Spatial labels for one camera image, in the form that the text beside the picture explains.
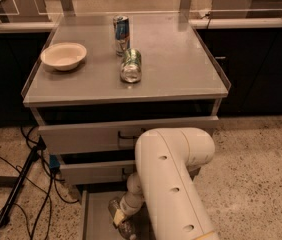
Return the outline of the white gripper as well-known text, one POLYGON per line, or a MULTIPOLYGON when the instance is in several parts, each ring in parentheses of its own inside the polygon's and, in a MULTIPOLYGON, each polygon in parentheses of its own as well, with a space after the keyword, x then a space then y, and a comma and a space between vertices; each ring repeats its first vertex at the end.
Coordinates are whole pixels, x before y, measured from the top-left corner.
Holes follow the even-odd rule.
POLYGON ((121 209, 115 211, 113 218, 114 225, 118 227, 127 219, 127 216, 132 216, 138 213, 143 203, 144 198, 142 195, 126 192, 119 202, 121 209))

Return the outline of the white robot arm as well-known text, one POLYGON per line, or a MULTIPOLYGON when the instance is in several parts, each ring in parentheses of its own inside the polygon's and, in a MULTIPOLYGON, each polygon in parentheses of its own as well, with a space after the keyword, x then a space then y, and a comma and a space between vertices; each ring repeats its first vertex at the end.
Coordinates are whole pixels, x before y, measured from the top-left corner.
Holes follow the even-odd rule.
POLYGON ((220 240, 190 172, 209 163, 215 144, 198 128, 158 128, 135 146, 136 172, 127 192, 108 209, 126 240, 136 240, 128 218, 145 205, 156 240, 220 240))

